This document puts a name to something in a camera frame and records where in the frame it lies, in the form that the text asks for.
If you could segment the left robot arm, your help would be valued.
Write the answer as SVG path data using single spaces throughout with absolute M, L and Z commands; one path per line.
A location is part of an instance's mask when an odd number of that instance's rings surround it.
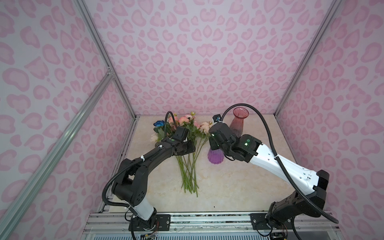
M 188 129 L 177 127 L 171 137 L 156 143 L 148 153 L 134 160 L 123 160 L 103 190 L 103 202 L 109 206 L 125 207 L 141 220 L 150 220 L 156 209 L 146 199 L 149 174 L 166 159 L 196 150 L 193 141 L 188 139 L 188 133 Z

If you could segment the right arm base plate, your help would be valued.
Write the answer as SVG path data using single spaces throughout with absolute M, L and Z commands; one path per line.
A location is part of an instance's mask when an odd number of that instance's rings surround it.
M 268 215 L 266 213 L 252 213 L 250 214 L 251 224 L 253 230 L 283 230 L 285 229 L 284 223 L 277 218 Z

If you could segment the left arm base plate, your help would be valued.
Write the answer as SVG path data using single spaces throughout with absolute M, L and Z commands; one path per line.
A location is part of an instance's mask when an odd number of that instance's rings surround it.
M 148 220 L 139 217 L 133 217 L 130 220 L 129 231 L 133 232 L 153 232 L 169 231 L 171 224 L 171 215 L 153 214 Z

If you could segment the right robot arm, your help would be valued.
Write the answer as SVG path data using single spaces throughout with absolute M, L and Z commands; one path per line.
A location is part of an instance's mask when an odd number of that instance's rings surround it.
M 297 188 L 286 198 L 272 202 L 265 216 L 269 226 L 278 228 L 298 215 L 319 218 L 321 213 L 315 210 L 324 208 L 327 196 L 329 174 L 306 169 L 280 156 L 274 155 L 270 147 L 261 140 L 245 134 L 238 137 L 230 127 L 218 122 L 209 130 L 210 146 L 220 149 L 232 161 L 245 162 L 266 171 L 273 180 L 288 183 L 290 175 Z

